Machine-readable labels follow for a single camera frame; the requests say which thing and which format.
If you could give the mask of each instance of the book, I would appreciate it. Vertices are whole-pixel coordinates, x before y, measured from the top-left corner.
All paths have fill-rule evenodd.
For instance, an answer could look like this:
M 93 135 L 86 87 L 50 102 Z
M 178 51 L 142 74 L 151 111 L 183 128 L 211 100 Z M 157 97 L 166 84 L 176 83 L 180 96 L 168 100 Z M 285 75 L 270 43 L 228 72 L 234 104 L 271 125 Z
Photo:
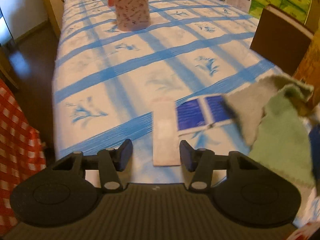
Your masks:
M 318 29 L 298 66 L 295 79 L 314 86 L 313 94 L 307 103 L 313 109 L 320 102 L 320 30 Z
M 261 14 L 250 49 L 276 64 L 292 76 L 313 38 L 301 22 L 274 5 Z

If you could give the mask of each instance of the wooden floor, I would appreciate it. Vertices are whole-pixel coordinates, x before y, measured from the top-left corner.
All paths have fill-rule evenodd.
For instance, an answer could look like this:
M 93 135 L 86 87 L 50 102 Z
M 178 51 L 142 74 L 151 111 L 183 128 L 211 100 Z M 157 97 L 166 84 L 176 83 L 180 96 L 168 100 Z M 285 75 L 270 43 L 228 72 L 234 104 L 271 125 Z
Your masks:
M 52 77 L 58 39 L 51 25 L 26 37 L 11 53 L 10 76 L 17 82 L 14 93 L 29 124 L 40 131 L 41 140 L 53 148 Z

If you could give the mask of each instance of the blue checkered pattern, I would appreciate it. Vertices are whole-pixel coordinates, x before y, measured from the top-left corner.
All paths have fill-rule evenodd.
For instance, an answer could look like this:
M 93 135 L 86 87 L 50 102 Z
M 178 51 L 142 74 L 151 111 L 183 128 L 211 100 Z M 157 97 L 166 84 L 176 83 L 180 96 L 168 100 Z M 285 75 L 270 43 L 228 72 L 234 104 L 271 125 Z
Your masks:
M 152 101 L 165 96 L 179 106 L 279 71 L 249 49 L 258 21 L 222 1 L 149 0 L 149 8 L 148 28 L 122 32 L 107 0 L 65 1 L 53 80 L 57 153 L 91 155 L 130 138 L 122 180 L 188 183 L 181 167 L 152 164 Z M 181 139 L 217 154 L 249 151 L 234 123 Z

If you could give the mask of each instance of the green towel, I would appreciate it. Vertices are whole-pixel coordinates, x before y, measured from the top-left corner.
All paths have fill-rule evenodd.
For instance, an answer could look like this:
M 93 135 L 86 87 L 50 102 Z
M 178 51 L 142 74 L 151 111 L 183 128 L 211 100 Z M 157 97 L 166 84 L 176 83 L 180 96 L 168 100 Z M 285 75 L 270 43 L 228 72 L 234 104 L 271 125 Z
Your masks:
M 303 95 L 297 86 L 286 85 L 268 101 L 249 157 L 294 185 L 313 187 L 308 134 L 289 99 L 307 101 L 312 94 L 308 87 L 310 94 Z

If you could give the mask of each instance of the red checkered cloth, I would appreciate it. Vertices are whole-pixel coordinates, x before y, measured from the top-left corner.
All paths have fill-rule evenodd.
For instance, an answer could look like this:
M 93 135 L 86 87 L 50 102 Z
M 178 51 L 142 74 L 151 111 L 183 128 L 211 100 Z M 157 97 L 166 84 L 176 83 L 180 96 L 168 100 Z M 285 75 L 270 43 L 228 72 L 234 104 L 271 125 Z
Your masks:
M 17 224 L 10 207 L 16 185 L 45 168 L 39 132 L 0 79 L 0 236 Z

